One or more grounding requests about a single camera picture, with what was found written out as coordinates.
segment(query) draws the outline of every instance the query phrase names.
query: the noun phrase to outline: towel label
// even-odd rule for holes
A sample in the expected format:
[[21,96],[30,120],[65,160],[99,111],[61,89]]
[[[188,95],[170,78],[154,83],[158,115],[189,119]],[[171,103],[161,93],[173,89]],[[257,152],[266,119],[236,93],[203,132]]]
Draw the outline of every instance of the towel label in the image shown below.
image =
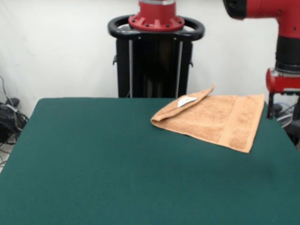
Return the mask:
[[189,103],[189,102],[193,102],[195,100],[197,100],[198,98],[197,97],[189,97],[189,96],[185,96],[183,98],[181,98],[179,101],[178,101],[178,108],[182,107],[183,105],[185,105],[186,103]]

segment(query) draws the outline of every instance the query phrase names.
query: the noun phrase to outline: orange towel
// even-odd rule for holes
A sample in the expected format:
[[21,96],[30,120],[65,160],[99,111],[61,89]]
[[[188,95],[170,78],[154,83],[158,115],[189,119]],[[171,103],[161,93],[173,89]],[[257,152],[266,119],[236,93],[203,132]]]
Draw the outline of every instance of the orange towel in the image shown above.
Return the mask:
[[249,153],[263,112],[264,95],[208,96],[214,87],[172,101],[152,117],[151,123]]

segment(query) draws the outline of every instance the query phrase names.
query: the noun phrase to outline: green table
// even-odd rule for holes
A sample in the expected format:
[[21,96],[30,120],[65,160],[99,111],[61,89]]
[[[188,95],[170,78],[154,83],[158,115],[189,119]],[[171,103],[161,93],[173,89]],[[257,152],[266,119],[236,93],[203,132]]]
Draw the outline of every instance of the green table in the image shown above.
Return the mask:
[[300,156],[266,111],[244,154],[152,126],[169,101],[41,100],[0,174],[0,224],[300,224]]

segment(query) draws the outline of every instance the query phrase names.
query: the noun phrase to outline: white wall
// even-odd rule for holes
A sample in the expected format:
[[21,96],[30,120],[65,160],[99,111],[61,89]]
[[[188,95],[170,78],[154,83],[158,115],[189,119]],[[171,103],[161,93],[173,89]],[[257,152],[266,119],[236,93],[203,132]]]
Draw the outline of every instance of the white wall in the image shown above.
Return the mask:
[[[188,92],[216,83],[215,94],[268,94],[276,21],[233,20],[222,0],[177,3],[179,15],[206,27],[194,45]],[[116,97],[115,39],[106,26],[137,10],[138,0],[0,0],[0,73],[7,93],[21,99],[27,114],[46,97]],[[292,104],[295,98],[277,100]]]

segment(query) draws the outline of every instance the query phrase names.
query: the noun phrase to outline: black handle ring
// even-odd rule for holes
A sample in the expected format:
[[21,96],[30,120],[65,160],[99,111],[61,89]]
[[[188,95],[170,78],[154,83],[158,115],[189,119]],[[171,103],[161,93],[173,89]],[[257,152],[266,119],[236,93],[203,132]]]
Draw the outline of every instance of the black handle ring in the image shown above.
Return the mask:
[[177,30],[177,31],[165,31],[154,32],[144,30],[122,30],[119,27],[128,24],[128,19],[132,15],[124,15],[112,19],[108,23],[108,32],[111,36],[118,39],[127,40],[145,40],[145,39],[173,39],[178,41],[196,41],[201,39],[205,33],[205,27],[197,20],[182,17],[185,20],[185,26],[191,27],[193,31]]

